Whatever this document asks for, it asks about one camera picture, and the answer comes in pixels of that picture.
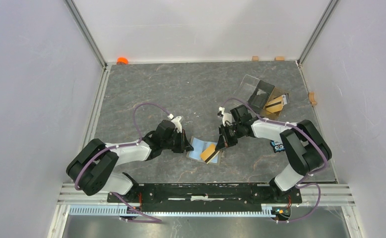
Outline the olive card holder wallet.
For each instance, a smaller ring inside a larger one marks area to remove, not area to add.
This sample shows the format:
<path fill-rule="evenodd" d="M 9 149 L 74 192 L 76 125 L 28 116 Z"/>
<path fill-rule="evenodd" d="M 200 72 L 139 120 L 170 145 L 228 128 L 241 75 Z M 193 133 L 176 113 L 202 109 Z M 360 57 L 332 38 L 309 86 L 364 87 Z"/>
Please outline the olive card holder wallet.
<path fill-rule="evenodd" d="M 202 162 L 204 163 L 205 161 L 201 158 L 201 154 L 211 145 L 214 147 L 217 145 L 216 142 L 211 142 L 211 141 L 204 141 L 200 140 L 194 136 L 192 136 L 190 140 L 190 144 L 193 147 L 192 151 L 189 151 L 187 153 L 187 158 L 197 161 L 197 162 Z M 210 161 L 209 164 L 211 165 L 219 165 L 220 164 L 220 159 L 221 159 L 221 153 L 218 153 L 213 157 Z"/>

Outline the gold credit card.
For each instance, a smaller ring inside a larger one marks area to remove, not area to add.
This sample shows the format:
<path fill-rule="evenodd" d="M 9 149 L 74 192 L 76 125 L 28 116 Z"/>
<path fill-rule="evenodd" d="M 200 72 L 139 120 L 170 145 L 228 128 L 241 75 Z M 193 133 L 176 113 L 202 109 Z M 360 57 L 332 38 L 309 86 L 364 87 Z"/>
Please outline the gold credit card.
<path fill-rule="evenodd" d="M 218 164 L 220 151 L 216 150 L 216 144 L 210 143 L 205 150 L 200 154 L 200 158 L 206 164 Z"/>

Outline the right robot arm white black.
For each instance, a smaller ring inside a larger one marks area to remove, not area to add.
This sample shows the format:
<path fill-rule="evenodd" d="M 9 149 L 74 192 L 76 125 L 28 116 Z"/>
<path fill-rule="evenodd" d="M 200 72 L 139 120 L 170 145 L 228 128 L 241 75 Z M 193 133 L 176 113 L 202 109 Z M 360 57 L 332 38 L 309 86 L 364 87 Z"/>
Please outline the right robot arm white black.
<path fill-rule="evenodd" d="M 310 120 L 289 123 L 254 117 L 245 105 L 228 113 L 219 107 L 218 116 L 222 124 L 218 128 L 216 151 L 235 146 L 244 136 L 268 139 L 283 146 L 288 165 L 269 183 L 269 196 L 275 202 L 284 201 L 291 188 L 325 168 L 332 158 L 330 147 Z"/>

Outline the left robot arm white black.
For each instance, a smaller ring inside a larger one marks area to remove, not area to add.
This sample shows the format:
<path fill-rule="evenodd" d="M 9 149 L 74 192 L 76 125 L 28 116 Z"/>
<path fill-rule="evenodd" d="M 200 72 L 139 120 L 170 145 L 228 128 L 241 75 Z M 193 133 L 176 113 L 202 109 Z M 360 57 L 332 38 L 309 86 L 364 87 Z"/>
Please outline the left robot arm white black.
<path fill-rule="evenodd" d="M 114 144 L 92 139 L 67 166 L 66 174 L 75 188 L 87 196 L 100 191 L 117 192 L 126 202 L 133 202 L 138 197 L 134 180 L 125 173 L 118 174 L 115 167 L 152 160 L 164 150 L 179 154 L 192 151 L 181 125 L 182 119 L 178 116 L 161 121 L 140 142 Z"/>

